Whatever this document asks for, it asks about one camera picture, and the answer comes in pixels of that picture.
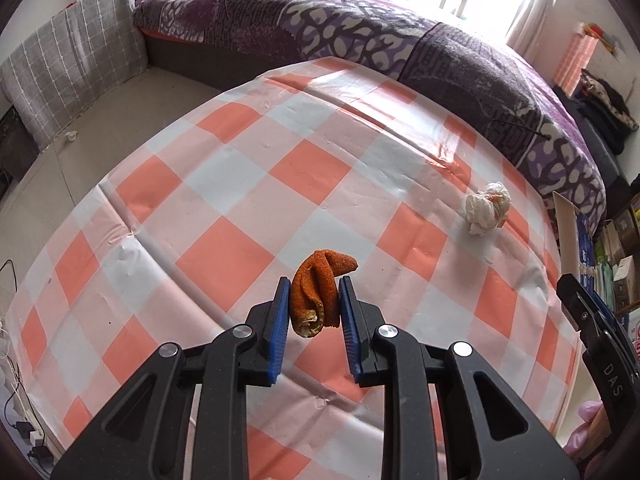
silver screw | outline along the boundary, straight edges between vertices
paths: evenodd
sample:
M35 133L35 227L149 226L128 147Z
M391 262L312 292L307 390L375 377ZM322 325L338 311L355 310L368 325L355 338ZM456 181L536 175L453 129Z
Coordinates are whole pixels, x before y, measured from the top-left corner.
M458 341L455 345L453 345L453 351L458 354L460 357L469 357L473 349L469 343L465 343L464 341Z
M158 350L160 357L173 357L178 353L178 347L174 343L164 343Z
M252 334L253 330L249 325L238 325L234 328L234 336L238 339L244 339Z
M378 327L378 333L382 337L392 338L398 335L398 329L393 325L381 325Z

blue gripper pad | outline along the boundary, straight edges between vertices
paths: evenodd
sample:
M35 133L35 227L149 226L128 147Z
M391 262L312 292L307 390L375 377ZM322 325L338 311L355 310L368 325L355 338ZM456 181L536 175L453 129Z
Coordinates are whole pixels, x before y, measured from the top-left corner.
M344 278L340 279L338 288L338 297L340 299L340 321L342 323L342 333L344 334L344 345L347 350L347 361L349 362L349 370L356 384L360 383L362 378L362 362L360 361L360 337L358 327L353 315L353 307L351 298L347 288L347 282Z
M269 339L269 368L267 377L271 384L275 384L276 379L282 371L282 361L284 360L284 347L287 342L287 330L289 329L289 292L291 290L291 282L286 278L281 278L284 288L280 288L276 297L273 298L271 308L276 309L274 316L273 329Z

pile of clothes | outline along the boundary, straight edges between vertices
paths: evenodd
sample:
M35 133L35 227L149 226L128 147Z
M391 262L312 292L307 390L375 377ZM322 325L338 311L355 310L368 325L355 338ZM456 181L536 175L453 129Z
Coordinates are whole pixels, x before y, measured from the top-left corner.
M582 70L580 86L575 96L578 111L593 123L613 154L619 155L625 139L638 129L625 100L604 79L596 79L586 70Z

gray checkered cloth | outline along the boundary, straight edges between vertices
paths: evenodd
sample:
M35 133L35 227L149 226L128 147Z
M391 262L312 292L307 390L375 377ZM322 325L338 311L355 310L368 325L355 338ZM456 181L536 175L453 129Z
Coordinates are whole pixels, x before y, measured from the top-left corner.
M78 0L0 66L0 88L43 150L98 97L148 65L134 0Z

purple blanket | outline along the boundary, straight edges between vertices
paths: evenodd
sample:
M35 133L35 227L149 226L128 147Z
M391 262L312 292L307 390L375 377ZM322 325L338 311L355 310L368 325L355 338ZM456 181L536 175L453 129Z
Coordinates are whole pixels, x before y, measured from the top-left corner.
M406 0L139 0L146 32L269 57L283 65L336 56L437 102L485 136L552 208L557 191L590 220L605 187L574 120L510 48Z

